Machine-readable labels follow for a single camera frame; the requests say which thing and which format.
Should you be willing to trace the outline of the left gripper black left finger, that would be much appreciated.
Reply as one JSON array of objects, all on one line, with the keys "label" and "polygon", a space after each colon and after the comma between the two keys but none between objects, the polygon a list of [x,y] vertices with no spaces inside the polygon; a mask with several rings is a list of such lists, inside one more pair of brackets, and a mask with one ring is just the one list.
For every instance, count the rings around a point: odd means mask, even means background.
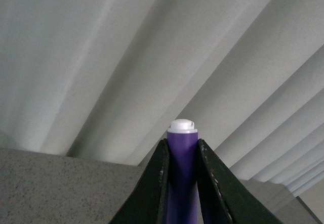
[{"label": "left gripper black left finger", "polygon": [[166,223],[170,153],[161,140],[133,192],[110,223]]}]

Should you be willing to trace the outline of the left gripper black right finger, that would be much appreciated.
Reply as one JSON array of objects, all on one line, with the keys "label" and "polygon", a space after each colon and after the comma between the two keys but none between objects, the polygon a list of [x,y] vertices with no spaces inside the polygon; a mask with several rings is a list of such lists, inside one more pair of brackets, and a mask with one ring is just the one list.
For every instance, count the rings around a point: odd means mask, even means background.
[{"label": "left gripper black right finger", "polygon": [[204,223],[281,223],[203,139],[197,147],[197,187]]}]

